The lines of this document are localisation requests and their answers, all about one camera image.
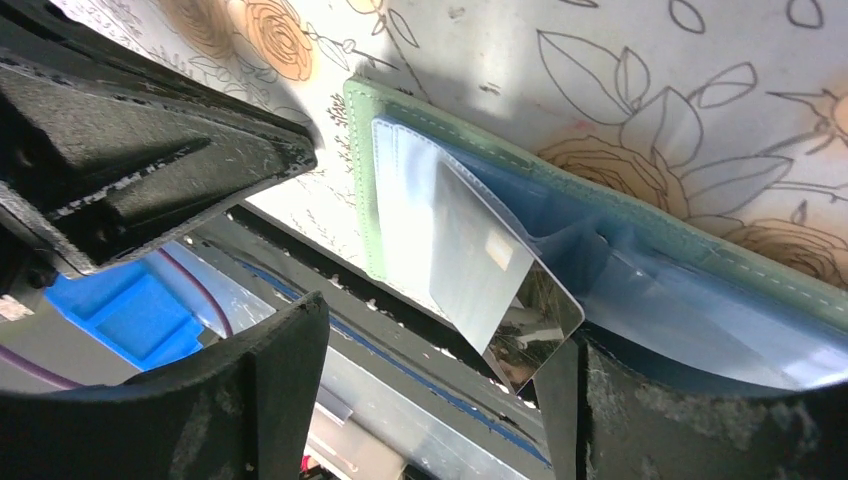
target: leaf drawing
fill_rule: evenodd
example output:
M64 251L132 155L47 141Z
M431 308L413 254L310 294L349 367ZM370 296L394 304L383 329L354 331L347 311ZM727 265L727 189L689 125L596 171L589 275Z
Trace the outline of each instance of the leaf drawing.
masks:
M774 185L772 185L771 189L807 192L810 194L824 195L828 198L829 203L848 203L848 183L831 186L807 182L776 182Z
M311 38L312 40L318 40L318 32L315 30L315 25L312 25L312 22L306 22L306 30L304 31L306 36Z
M330 96L332 104L327 108L327 113L330 115L330 120L337 126L347 128L347 106L344 102L344 97L340 93L334 93Z
M415 35L412 34L412 30L409 28L409 24L406 23L406 19L403 18L403 15L399 14L394 8L390 8L389 19L392 21L392 26L395 28L401 38L406 41L406 43L412 45L415 48L419 47L418 40L415 39Z
M224 87L223 92L243 102L250 103L250 95L247 93L247 89L244 87L244 85L240 85L238 83L231 83Z
M318 39L318 48L321 49L321 53L323 53L324 56L332 60L333 63L340 66L344 71L350 71L350 65L347 63L347 56L341 47L336 45L332 40L326 37L320 37Z
M371 29L371 36L376 36L383 33L383 30L386 29L386 16L380 14L377 16L377 23L374 24L374 28Z
M139 27L143 28L144 25L141 19L132 12L130 5L123 0L97 0L97 3L117 18L118 23L126 27L134 38L141 37Z
M576 7L598 8L598 3L592 0L559 0L562 3L574 5Z
M692 105L676 90L665 88L625 122L621 146L653 158L665 158L670 168L691 162L703 141L704 127Z
M651 86L648 66L636 52L624 47L615 67L615 91L630 108L636 109Z
M699 108L715 108L727 105L751 93L757 88L757 71L750 62L743 62L719 72L695 89L689 99L697 99Z
M800 28L818 30L824 27L824 12L818 0L789 0L786 2L786 18Z
M680 180L684 188L690 186L691 215L728 215L780 181L791 167L792 159L786 157L728 158L689 171ZM716 178L725 180L710 185Z
M206 82L206 75L203 75L202 79L197 78L194 74L194 69L189 68L188 65L186 65L186 62L180 58L180 54L175 53L175 54L171 55L165 49L164 45L159 45L158 50L155 49L155 48L151 49L151 50L147 50L147 55L150 58L156 60L157 62L165 65L168 68L170 68L171 70L175 70L177 72L180 72L181 74L183 74L184 76L186 76L188 78L191 78L192 80Z
M815 125L809 131L781 140L766 148L765 152L809 143L804 154L813 155L836 140L848 147L848 95L837 96L827 89L822 89L821 93L769 92L769 95L806 105L815 114L816 119Z
M188 59L188 63L194 65L195 67L202 70L204 73L208 73L213 77L218 76L218 71L224 67L218 65L217 62L207 57L191 57Z
M701 35L707 31L701 12L686 0L669 0L668 13L678 27L689 33Z
M233 79L233 74L230 73L226 68L221 68L218 70L218 75L216 78L221 82L229 82Z
M261 105L263 108L267 108L268 102L271 101L271 92L269 92L268 89L258 88L248 83L247 91L258 105Z
M630 112L617 100L618 57L571 35L539 31L538 36L545 70L574 108L603 125L620 125L627 120Z
M259 53L246 38L239 34L234 34L233 47L242 72L247 75L253 75L265 83L274 83L277 81L279 77L277 71L259 56Z
M807 223L807 201L802 201L798 208L789 216L789 221L795 225L804 225Z

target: plastic sheet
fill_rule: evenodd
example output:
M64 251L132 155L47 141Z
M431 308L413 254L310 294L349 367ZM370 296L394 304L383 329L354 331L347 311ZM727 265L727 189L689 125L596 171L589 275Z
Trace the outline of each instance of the plastic sheet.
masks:
M472 186L477 180L441 147L397 133L390 123L374 125L390 279L432 296L505 387L518 392L583 322L583 312L534 257L518 217L482 185Z
M433 142L406 127L397 131L408 136L408 143L433 148ZM848 378L844 333L779 298L675 263L642 240L645 232L639 225L566 192L534 184L450 146L437 150L433 161L467 169L469 183L578 299L587 320L663 356L731 379L802 390ZM425 162L418 158L420 173ZM408 180L420 185L432 178ZM391 229L382 219L381 226L384 232Z

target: wallet stitching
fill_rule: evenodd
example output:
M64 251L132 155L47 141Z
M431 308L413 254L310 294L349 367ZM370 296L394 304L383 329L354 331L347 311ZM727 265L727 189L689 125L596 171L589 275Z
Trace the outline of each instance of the wallet stitching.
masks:
M372 99L372 100L374 100L374 101L376 101L376 102L379 102L379 103L383 103L383 104L385 104L385 103L386 103L386 100L381 99L381 98L377 98L377 97L375 97L375 96L373 96L373 95L371 95L371 94L368 94L368 93L366 93L366 92L363 92L363 91L356 90L354 93L357 93L357 94L359 94L359 95L361 95L361 96L364 96L364 97L368 97L368 98L370 98L370 99ZM499 154L499 153L496 153L496 152L494 152L494 151L492 151L492 150L490 150L490 149L488 149L488 148L486 148L486 147L484 147L484 146L482 146L482 145L479 145L479 144L478 144L477 142L475 142L474 140L471 140L471 139L469 139L469 138L466 138L466 137L464 137L464 136L462 136L462 135L460 135L460 134L458 134L458 133L456 133L456 132L454 132L454 131L452 131L452 130L448 130L447 128L445 128L445 127L443 127L443 126L441 126L441 125L439 125L439 124L437 124L437 123L433 122L432 120L430 120L430 119L428 119L428 118L425 118L425 117L423 117L423 116L421 116L421 115L419 115L419 114L417 114L417 113L415 113L415 112L412 112L412 111L410 111L410 110L408 110L408 109L404 108L404 107L403 107L403 106L401 106L401 105L393 104L393 106L394 106L395 108L398 108L398 109L400 109L401 111L406 112L407 114L409 114L409 115L411 115L411 116L413 116L413 117L415 117L415 118L417 118L417 119L421 120L421 121L424 121L424 122L426 122L426 123L428 123L428 124L430 124L430 125L432 125L432 126L434 126L434 127L437 127L438 129L440 129L440 130L442 130L442 131L446 132L447 134L449 134L449 135L451 135L451 136L454 136L454 137L458 138L459 140L462 140L462 141L468 142L468 143L470 143L470 144L474 145L475 147L477 147L477 148L479 148L479 149L481 149L481 150L483 150L483 151L485 151L485 152L488 152L488 153L490 153L490 154L491 154L491 155L493 155L493 156L496 156L497 158L499 158L499 159L501 159L501 160L504 160L504 161L506 161L506 162L509 162L509 161L510 161L508 158L504 157L503 155L501 155L501 154ZM354 123L355 123L355 122L356 122L356 120L355 120L355 118L354 118L354 115L355 115L355 114L353 114L353 113L352 113L352 114L351 114L351 118L354 120ZM810 293L805 292L805 291L802 291L802 290L798 290L798 288L797 288L797 287L795 287L795 286L793 286L793 285L789 285L788 283L783 283L782 281L780 281L780 280L778 280L778 279L776 279L776 278L773 278L771 275L767 275L767 274L765 274L765 273L763 273L763 272L760 272L760 271L758 271L758 270L754 270L754 269L752 269L751 267L748 267L748 266L746 266L746 265L742 265L742 264L740 264L739 262L737 262L736 260L733 260L732 258L725 257L725 256L724 256L724 255L722 255L721 253L719 253L719 252L717 252L717 251L713 250L713 249L711 248L711 246L710 246L708 243L704 242L703 240L696 239L695 241L696 241L699 245L701 245L702 247L706 248L707 250L711 251L713 254L717 255L720 259L726 260L726 261L727 261L727 262L729 262L730 264L735 265L736 267L738 267L739 269L741 269L741 270L743 270L743 271L753 272L753 273L755 273L756 275L758 275L758 276L760 276L760 277L768 278L771 282L776 283L776 284L778 284L778 285L781 285L782 287L785 287L786 289L791 290L791 291L793 291L793 292L800 293L800 294L801 294L802 296L804 296L805 298L809 298L809 299L813 299L813 298L814 298L814 297L813 297ZM833 308L834 310L838 310L838 311L840 311L840 312L845 312L845 308L844 308L844 307L840 307L840 306L832 305L830 302L828 302L827 300L825 300L825 299L823 299L823 298L821 298L821 297L819 297L819 296L816 296L816 297L815 297L815 299L816 299L816 300L818 300L820 303L822 303L822 304L824 304L824 305L827 305L828 307Z
M348 94L347 97L348 97L348 106L352 106L353 105L353 98L350 96L350 94ZM353 143L354 143L354 151L355 151L354 155L356 155L356 163L361 165L362 164L362 153L361 153L362 149L359 147L359 135L358 135L359 128L358 128L358 125L357 125L357 122L356 122L356 109L355 108L350 108L350 120L351 120L350 127L353 130ZM364 180L362 178L361 173L359 175L357 175L355 183L356 183L356 189L357 189L358 192L365 192L366 191ZM364 200L365 200L365 202L364 202L365 208L367 210L371 210L370 195L369 195L369 198L364 199ZM366 232L364 232L364 236L365 236L365 257L367 258L368 269L371 270L372 273L373 273L374 251L373 251L373 248L371 246L371 244L373 242L373 238L371 238L371 237L373 235L371 235L371 233L369 233L370 230L371 230L370 228L366 228Z

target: green leather wallet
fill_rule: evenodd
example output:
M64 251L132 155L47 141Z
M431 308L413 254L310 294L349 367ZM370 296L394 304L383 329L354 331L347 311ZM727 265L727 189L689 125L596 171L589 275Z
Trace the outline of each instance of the green leather wallet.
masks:
M754 343L749 342L744 346L755 352L754 356L750 358L755 358L764 349L769 350L765 357L767 360L772 360L772 364L776 365L776 371L780 372L781 375L789 368L787 365L792 360L791 355L783 355L782 351L791 350L790 347L795 348L792 354L797 355L797 358L802 358L811 354L813 346L826 344L828 348L833 347L838 350L839 355L845 357L846 362L848 362L848 356L844 353L848 352L845 335L845 332L848 332L848 315L846 315L846 312L848 312L848 292L704 233L640 200L558 169L535 155L414 97L360 78L351 79L345 84L345 95L351 135L351 153L355 167L357 211L365 242L367 272L372 277L378 280L387 280L378 209L378 189L374 164L375 140L372 127L375 119L390 118L400 124L401 128L409 129L413 134L427 137L428 141L438 143L446 151L463 152L462 155L469 158L473 157L478 159L479 162L491 165L505 172L505 175L512 175L512 178L520 179L522 182L531 182L532 185L545 189L545 191L554 192L563 198L570 199L569 201L575 205L582 205L580 208L583 208L584 212L589 212L586 215L587 217L602 217L605 224L634 226L632 230L636 232L635 236L638 237L640 248L643 252L650 253L649 263L651 266L644 269L638 265L631 267L628 263L629 257L623 261L619 259L616 261L624 267L630 268L630 270L608 268L605 270L607 276L603 277L603 281L600 282L604 284L601 285L601 289L607 288L608 290L608 296L605 298L618 298L620 300L632 294L634 299L644 302L639 304L634 300L632 303L634 310L631 312L628 312L627 305L619 305L617 307L619 308L617 311L618 317L633 317L633 319L638 320L639 315L648 315L647 310L656 305L662 305L668 306L668 308L666 310L655 310L654 313L659 313L659 316L665 314L668 317L675 317L675 321L683 320L682 323L675 325L685 325L686 322L689 322L689 325L697 324L696 320L701 318L716 320L718 323L725 322L719 330L730 333L728 342L738 342L740 338L743 340L753 338L750 341ZM549 215L560 215L561 212L562 210L551 211ZM567 268L560 268L561 272L566 272L566 270ZM666 275L667 272L672 270L676 272L674 275L678 275L674 278L684 280L678 282ZM630 283L621 281L620 277L625 275L621 272L635 272L632 275L633 278L637 276L647 278L656 274L657 279L651 278L656 282L645 284L647 286L637 295L627 289L629 286L642 288L640 285L643 284L637 281ZM703 287L703 285L698 284L693 289L685 291L688 287L680 287L675 282L680 283L680 285L685 284L688 281L685 279L689 278L687 275L690 277L694 275L710 285L717 286ZM656 285L659 285L657 282L660 282L659 278L662 276L666 278L666 286L668 282L673 285L668 288L661 285L655 288ZM566 287L571 290L571 286L567 283ZM593 317L591 303L593 301L597 303L599 301L597 299L600 297L597 295L592 297L592 292L581 297L580 292L571 291L578 300L584 303L587 320L598 323L598 316L594 315ZM659 298L660 301L655 301L654 297L651 296L658 295L658 291L661 293L656 298ZM699 296L699 292L704 292L704 295ZM728 320L728 314L731 315L732 321ZM622 321L632 322L633 319L621 320L619 318L616 321L619 323ZM765 322L763 325L771 326L761 327L757 323L760 320ZM599 322L599 324L606 328L603 322ZM801 332L797 335L803 334L803 339L801 336L797 336L795 332ZM768 341L763 340L761 345L757 345L756 342L759 340L756 337L758 336L771 336L771 338ZM710 338L713 343L718 343L715 342L715 339L719 337ZM630 339L641 343L643 346L649 346L646 343L650 343L642 342L634 337L630 337ZM803 348L799 346L807 340L812 343L804 344ZM671 348L674 338L667 337L663 341L665 342L664 345ZM696 345L697 335L690 332L688 341L692 342L692 345ZM677 346L676 348L678 351L685 350L685 346ZM666 354L662 348L654 348L653 350ZM681 361L679 357L674 355L670 355L670 357ZM814 379L798 380L798 378L795 378L793 381L796 382L791 386L787 386L788 384L771 384L771 386L806 389L833 383L842 379L840 375L843 375L842 370L845 370L842 366L833 368L838 370L838 374L828 377L830 380L826 383L816 383L817 380ZM820 373L810 375L812 377L818 375L816 378L826 376Z

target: purple cable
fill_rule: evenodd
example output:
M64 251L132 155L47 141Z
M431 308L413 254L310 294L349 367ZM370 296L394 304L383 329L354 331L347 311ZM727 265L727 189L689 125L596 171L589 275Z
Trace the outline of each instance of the purple cable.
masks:
M224 333L226 335L224 338L232 337L233 326L230 325L230 320L227 318L227 313L224 312L224 309L221 307L221 304L218 303L218 300L215 300L215 296L212 295L212 292L210 292L209 289L206 288L205 285L203 285L203 282L201 282L197 277L195 277L194 274L191 273L182 263L180 263L176 258L174 258L173 255L166 252L164 248L160 248L157 251L159 252L159 255L161 255L162 258L164 258L165 261L168 262L169 265L175 268L177 272L179 272L179 274L182 275L183 278L185 278L188 283L190 283L197 290L197 293L199 293L200 296L204 298L206 303L208 303L209 306L212 307L212 310L218 317L218 321L221 323L221 327L223 327L224 329Z
M0 358L9 362L9 364L19 368L33 377L43 380L44 382L53 385L62 390L72 390L74 388L84 387L85 385L77 383L69 378L65 378L57 373L53 373L46 368L36 365L17 353L9 350L4 345L0 345Z

